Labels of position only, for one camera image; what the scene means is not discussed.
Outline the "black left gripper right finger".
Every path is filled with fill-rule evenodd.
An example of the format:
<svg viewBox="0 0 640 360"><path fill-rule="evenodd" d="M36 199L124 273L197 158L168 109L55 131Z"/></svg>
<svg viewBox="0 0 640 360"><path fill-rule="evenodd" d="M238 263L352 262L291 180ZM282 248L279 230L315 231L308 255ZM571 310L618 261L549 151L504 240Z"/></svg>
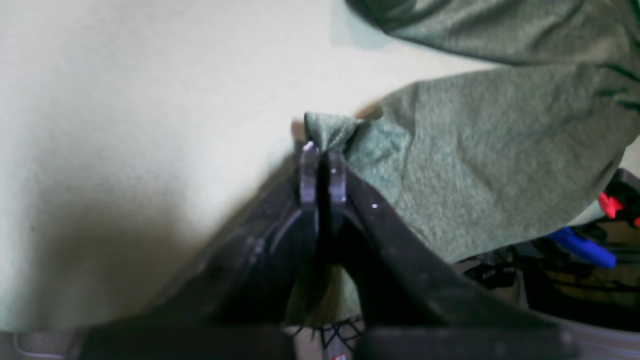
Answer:
<svg viewBox="0 0 640 360"><path fill-rule="evenodd" d="M326 178L327 250L355 283L369 330L555 330L456 274L350 171L341 151L327 151Z"/></svg>

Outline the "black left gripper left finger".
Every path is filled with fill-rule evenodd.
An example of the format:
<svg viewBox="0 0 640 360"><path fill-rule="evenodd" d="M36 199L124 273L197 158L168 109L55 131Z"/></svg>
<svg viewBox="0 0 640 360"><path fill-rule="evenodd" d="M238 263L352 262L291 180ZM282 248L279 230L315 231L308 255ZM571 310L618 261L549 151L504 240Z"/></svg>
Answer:
<svg viewBox="0 0 640 360"><path fill-rule="evenodd" d="M167 324L259 324L283 320L318 230L318 170L313 142L295 171L263 192L244 221L206 244L161 292L153 314Z"/></svg>

